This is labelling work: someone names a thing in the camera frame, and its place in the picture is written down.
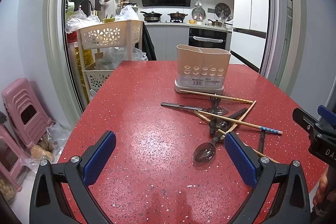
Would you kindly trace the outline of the person's right hand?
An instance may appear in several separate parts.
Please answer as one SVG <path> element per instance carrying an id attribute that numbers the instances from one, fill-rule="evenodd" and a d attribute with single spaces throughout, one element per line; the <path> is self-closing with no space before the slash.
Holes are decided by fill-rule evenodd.
<path id="1" fill-rule="evenodd" d="M 318 188 L 317 188 L 317 191 L 315 192 L 315 196 L 313 198 L 313 205 L 314 206 L 316 206 L 319 203 L 322 203 L 323 199 L 325 197 L 330 202 L 335 201 L 335 189 L 330 191 L 327 196 L 325 194 L 325 190 L 326 190 L 326 187 L 328 186 L 328 182 L 329 182 L 328 178 L 327 178 L 328 173 L 329 173 L 329 168 L 327 170 L 325 170 L 325 172 L 323 173 L 323 175 L 319 179 Z"/>

